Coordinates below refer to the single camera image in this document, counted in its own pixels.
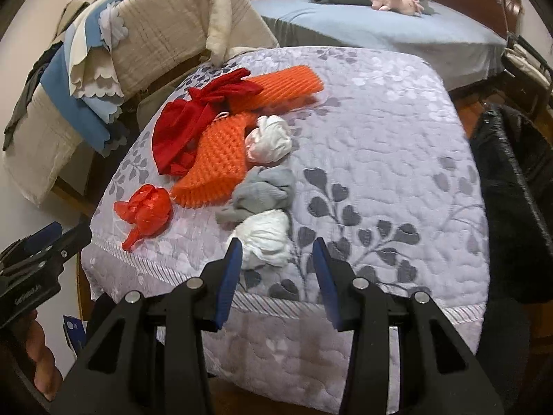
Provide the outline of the left hand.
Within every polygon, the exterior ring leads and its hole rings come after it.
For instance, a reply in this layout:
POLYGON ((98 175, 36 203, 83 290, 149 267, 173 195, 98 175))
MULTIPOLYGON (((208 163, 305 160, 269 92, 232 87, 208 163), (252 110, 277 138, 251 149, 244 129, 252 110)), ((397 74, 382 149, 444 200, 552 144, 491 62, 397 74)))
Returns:
POLYGON ((37 321, 37 310, 26 315, 24 327, 25 353, 34 367, 29 379, 37 391, 52 401, 61 387, 63 377, 56 367, 54 353, 46 345, 44 330, 37 321))

